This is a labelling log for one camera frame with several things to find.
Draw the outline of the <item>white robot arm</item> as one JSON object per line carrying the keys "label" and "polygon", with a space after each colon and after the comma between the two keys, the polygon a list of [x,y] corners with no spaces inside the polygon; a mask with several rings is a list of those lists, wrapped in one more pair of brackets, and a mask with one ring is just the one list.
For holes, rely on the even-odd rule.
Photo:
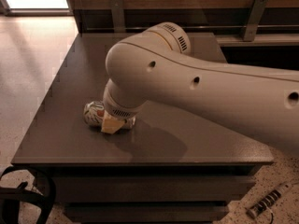
{"label": "white robot arm", "polygon": [[210,62],[190,52],[190,39],[173,22],[116,43],[106,56],[108,114],[129,119],[153,101],[299,154],[299,72]]}

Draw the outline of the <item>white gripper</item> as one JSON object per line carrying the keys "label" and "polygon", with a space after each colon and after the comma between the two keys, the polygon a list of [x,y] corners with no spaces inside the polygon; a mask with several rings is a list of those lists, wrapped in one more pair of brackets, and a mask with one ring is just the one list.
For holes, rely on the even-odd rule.
{"label": "white gripper", "polygon": [[117,132],[124,125],[124,119],[135,116],[146,103],[145,99],[120,89],[111,79],[105,86],[103,101],[106,111],[101,125],[102,133]]}

